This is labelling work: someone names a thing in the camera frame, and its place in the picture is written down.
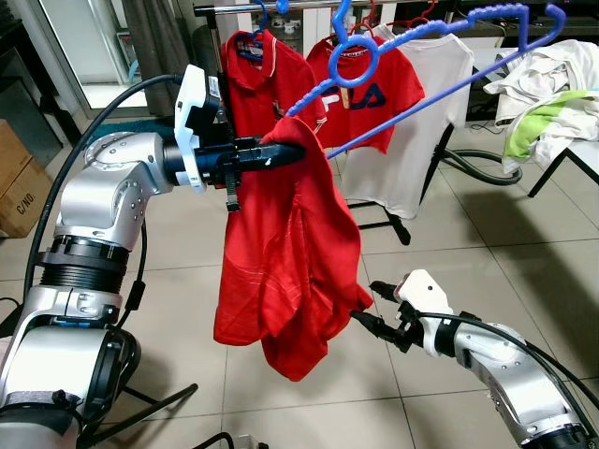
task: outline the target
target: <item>clothes rack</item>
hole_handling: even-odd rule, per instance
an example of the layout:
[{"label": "clothes rack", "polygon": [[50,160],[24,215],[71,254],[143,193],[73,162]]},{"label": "clothes rack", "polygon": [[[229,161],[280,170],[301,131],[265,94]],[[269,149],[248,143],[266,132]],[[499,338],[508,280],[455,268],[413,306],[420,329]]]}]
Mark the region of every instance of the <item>clothes rack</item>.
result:
[{"label": "clothes rack", "polygon": [[[398,4],[398,3],[416,3],[422,0],[376,0],[377,5],[384,4]],[[337,7],[341,4],[341,0],[307,0],[307,1],[295,1],[289,2],[289,11],[298,11],[304,9],[315,9],[320,7]],[[371,4],[371,0],[352,0],[352,7],[366,7]],[[276,2],[264,3],[264,8],[267,11],[276,11]],[[244,12],[262,12],[262,6],[256,3],[247,3],[242,5],[228,5],[228,6],[203,6],[194,7],[194,15],[196,17],[205,17],[208,22],[208,28],[210,29],[212,46],[214,47],[214,58],[216,60],[216,69],[219,74],[219,82],[221,81],[223,73],[223,62],[221,61],[221,55],[219,49],[221,48],[221,39],[218,34],[218,28],[216,26],[216,16],[225,14],[242,14]],[[450,15],[453,13],[448,10],[446,13],[447,18],[450,19]]]},{"label": "clothes rack", "polygon": [[[421,0],[376,0],[377,5],[383,4],[398,4],[398,3],[415,3]],[[371,0],[352,0],[352,7],[355,6],[370,6]],[[447,10],[445,16],[445,22],[452,23],[454,12],[457,10],[458,5],[460,3],[459,0],[451,0],[447,2]],[[314,9],[321,7],[337,7],[341,4],[341,0],[307,0],[307,1],[290,1],[289,2],[289,11],[293,10],[304,10],[304,9]],[[216,61],[217,68],[217,76],[218,81],[221,88],[221,96],[223,97],[225,105],[229,105],[229,96],[228,96],[228,88],[226,82],[226,75],[223,70],[223,63],[221,60],[221,54],[219,49],[221,48],[221,40],[218,33],[218,28],[216,24],[216,16],[226,15],[226,14],[241,14],[248,12],[262,12],[264,9],[266,11],[276,11],[277,4],[276,2],[264,3],[264,6],[259,5],[258,3],[247,3],[242,5],[229,5],[229,6],[194,6],[194,14],[196,17],[205,17],[207,20],[208,27],[211,32],[211,40],[212,46],[214,48],[214,58]],[[229,122],[233,125],[232,122],[232,114],[228,114]],[[424,198],[426,194],[429,184],[431,182],[432,175],[434,171],[438,167],[439,163],[446,157],[446,145],[451,137],[453,132],[453,126],[450,125],[444,132],[439,144],[436,146],[434,154],[431,159],[431,165],[429,167],[429,171],[426,176],[425,184],[422,189],[420,202]],[[371,207],[377,206],[382,207],[378,203],[373,201],[367,201],[362,203],[357,203],[350,205],[350,209],[354,208],[363,208],[363,207]],[[370,224],[362,224],[359,226],[360,229],[372,229],[377,227],[390,226],[395,231],[398,239],[403,245],[409,245],[411,236],[409,231],[403,226],[402,220],[400,217],[396,215],[390,214],[385,208],[383,208],[387,221],[378,222],[378,223],[370,223]]]}]

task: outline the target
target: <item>white t-shirt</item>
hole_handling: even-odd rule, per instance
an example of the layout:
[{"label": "white t-shirt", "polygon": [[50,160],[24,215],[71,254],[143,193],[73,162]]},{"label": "white t-shirt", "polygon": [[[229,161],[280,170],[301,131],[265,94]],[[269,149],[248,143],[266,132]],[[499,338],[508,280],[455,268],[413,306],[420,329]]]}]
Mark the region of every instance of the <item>white t-shirt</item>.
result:
[{"label": "white t-shirt", "polygon": [[[395,37],[385,25],[373,31],[384,40]],[[427,98],[472,75],[474,56],[453,35],[412,40],[400,49]],[[403,219],[415,218],[434,148],[450,123],[464,126],[469,93],[470,88],[464,87],[396,124],[387,154],[369,147],[351,150],[342,176],[343,194],[376,201]]]}]

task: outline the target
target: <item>cardboard box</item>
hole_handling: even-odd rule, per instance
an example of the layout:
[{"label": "cardboard box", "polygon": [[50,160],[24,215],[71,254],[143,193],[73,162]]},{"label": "cardboard box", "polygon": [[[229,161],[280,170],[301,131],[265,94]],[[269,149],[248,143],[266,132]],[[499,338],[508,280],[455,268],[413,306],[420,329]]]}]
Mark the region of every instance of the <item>cardboard box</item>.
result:
[{"label": "cardboard box", "polygon": [[27,237],[51,187],[50,177],[6,121],[0,121],[0,237]]}]

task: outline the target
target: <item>metal rack bar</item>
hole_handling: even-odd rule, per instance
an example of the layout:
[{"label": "metal rack bar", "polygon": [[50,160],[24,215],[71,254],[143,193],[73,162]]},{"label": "metal rack bar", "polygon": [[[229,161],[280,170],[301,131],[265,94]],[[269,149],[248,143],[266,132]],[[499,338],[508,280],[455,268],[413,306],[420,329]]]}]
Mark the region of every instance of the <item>metal rack bar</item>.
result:
[{"label": "metal rack bar", "polygon": [[[415,3],[422,0],[376,0],[376,5],[386,3]],[[352,7],[364,7],[370,5],[370,0],[352,0]],[[318,7],[337,7],[341,4],[341,0],[306,0],[289,2],[289,10],[315,9]],[[276,3],[265,3],[267,11],[276,11]],[[240,14],[242,12],[259,12],[262,11],[262,6],[256,3],[248,3],[243,5],[229,5],[222,7],[194,7],[196,17],[205,17],[211,14],[220,16],[222,14]]]}]

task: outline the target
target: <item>green cloth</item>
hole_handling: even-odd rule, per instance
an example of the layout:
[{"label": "green cloth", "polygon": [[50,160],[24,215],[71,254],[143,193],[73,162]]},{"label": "green cloth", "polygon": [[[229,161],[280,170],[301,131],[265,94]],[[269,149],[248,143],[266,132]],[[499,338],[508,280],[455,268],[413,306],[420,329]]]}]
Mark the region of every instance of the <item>green cloth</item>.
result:
[{"label": "green cloth", "polygon": [[504,144],[504,157],[527,160],[531,146],[555,122],[569,101],[589,96],[590,91],[566,91],[539,101],[522,113],[510,126]]}]

